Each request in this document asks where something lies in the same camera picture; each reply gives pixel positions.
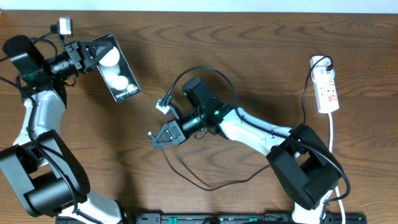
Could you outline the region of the black flip smartphone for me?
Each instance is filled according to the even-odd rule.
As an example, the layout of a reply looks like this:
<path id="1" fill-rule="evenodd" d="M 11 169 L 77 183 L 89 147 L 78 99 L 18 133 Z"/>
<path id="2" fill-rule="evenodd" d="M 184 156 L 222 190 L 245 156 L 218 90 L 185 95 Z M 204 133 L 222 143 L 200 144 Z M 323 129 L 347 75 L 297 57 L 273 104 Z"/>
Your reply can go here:
<path id="1" fill-rule="evenodd" d="M 141 88 L 114 34 L 109 33 L 93 41 L 110 41 L 113 45 L 97 67 L 114 100 L 121 102 L 140 93 Z"/>

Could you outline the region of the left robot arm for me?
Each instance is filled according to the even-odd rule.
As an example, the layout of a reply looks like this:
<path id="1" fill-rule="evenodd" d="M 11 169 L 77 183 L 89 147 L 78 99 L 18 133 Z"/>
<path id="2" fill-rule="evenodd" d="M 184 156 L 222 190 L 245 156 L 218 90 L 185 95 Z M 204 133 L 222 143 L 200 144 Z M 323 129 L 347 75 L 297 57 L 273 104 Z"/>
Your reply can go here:
<path id="1" fill-rule="evenodd" d="M 1 151 L 1 170 L 25 211 L 58 221 L 131 223 L 118 201 L 90 187 L 88 176 L 61 139 L 60 125 L 67 107 L 68 79 L 98 68 L 104 78 L 120 75 L 111 87 L 114 99 L 127 97 L 136 81 L 113 34 L 63 46 L 63 52 L 44 58 L 36 38 L 17 35 L 3 47 L 18 69 L 13 85 L 25 106 L 21 133 Z"/>

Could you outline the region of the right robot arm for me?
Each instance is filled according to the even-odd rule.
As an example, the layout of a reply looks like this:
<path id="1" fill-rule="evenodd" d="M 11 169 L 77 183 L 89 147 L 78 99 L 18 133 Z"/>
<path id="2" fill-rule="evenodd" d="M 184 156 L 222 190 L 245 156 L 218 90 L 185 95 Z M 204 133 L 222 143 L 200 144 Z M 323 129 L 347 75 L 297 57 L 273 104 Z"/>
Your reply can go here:
<path id="1" fill-rule="evenodd" d="M 330 196 L 340 179 L 349 180 L 311 127 L 282 127 L 251 116 L 238 105 L 221 102 L 201 77 L 187 81 L 182 91 L 193 111 L 182 116 L 170 100 L 159 101 L 156 107 L 165 114 L 173 111 L 175 117 L 157 134 L 149 135 L 154 147 L 180 145 L 203 130 L 251 147 L 266 157 L 294 201 L 292 220 L 296 223 L 323 223 L 327 205 L 348 196 Z"/>

